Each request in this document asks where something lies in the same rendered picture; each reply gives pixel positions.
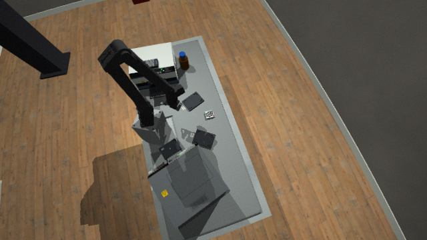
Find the brown bottle with blue cap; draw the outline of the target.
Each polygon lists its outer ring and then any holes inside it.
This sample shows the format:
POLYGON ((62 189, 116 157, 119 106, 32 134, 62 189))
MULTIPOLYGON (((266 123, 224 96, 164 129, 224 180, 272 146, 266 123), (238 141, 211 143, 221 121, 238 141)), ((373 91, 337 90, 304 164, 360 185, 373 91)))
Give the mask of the brown bottle with blue cap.
POLYGON ((179 64, 182 70, 189 69, 189 61, 188 61, 188 58, 186 57, 187 56, 185 55, 185 52, 181 51, 179 53, 179 64))

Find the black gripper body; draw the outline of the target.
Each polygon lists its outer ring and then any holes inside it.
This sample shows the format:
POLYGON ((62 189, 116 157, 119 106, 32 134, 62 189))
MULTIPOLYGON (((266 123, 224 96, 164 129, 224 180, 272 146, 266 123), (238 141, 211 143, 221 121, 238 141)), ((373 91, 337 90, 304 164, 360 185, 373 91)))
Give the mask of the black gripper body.
POLYGON ((177 100, 177 102, 175 103, 175 100, 172 102, 167 101, 166 97, 164 96, 164 98, 162 99, 163 103, 166 105, 169 105, 169 107, 171 107, 172 109, 175 109, 177 111, 179 111, 181 105, 179 104, 179 100, 177 100))

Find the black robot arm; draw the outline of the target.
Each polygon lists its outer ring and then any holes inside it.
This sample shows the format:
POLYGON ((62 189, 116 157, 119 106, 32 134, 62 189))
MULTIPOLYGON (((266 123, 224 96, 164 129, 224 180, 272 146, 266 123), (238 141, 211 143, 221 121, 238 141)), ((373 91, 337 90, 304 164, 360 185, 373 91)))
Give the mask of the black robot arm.
POLYGON ((161 76, 140 59, 131 49, 125 45, 122 40, 116 39, 112 41, 104 52, 97 59, 103 70, 109 73, 117 84, 126 92, 131 100, 135 103, 138 111, 140 127, 149 127, 154 125, 153 106, 142 96, 135 85, 131 82, 124 70, 120 67, 122 63, 135 69, 139 74, 143 75, 147 80, 157 86, 165 93, 167 101, 177 102, 177 97, 185 93, 184 88, 179 84, 171 87, 171 85, 161 76))

